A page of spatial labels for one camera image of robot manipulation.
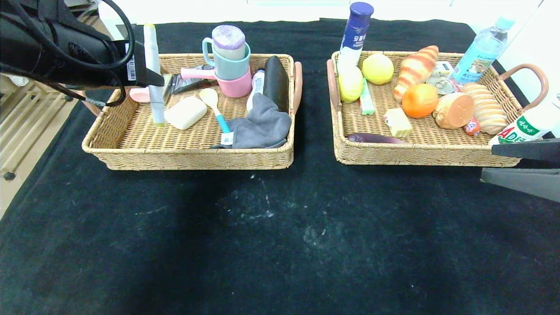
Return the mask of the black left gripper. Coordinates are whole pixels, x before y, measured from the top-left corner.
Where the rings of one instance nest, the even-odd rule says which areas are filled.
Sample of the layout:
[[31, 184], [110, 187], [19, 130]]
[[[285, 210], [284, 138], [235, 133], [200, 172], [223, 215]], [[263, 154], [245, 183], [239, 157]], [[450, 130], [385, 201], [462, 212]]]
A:
[[[130, 48], [128, 40], [112, 41], [111, 44], [116, 48], [116, 60], [121, 60]], [[113, 71], [126, 87], [146, 87], [146, 86], [165, 86], [164, 76], [158, 70], [151, 70], [145, 67], [144, 46], [136, 41], [134, 44], [134, 54], [126, 65]]]

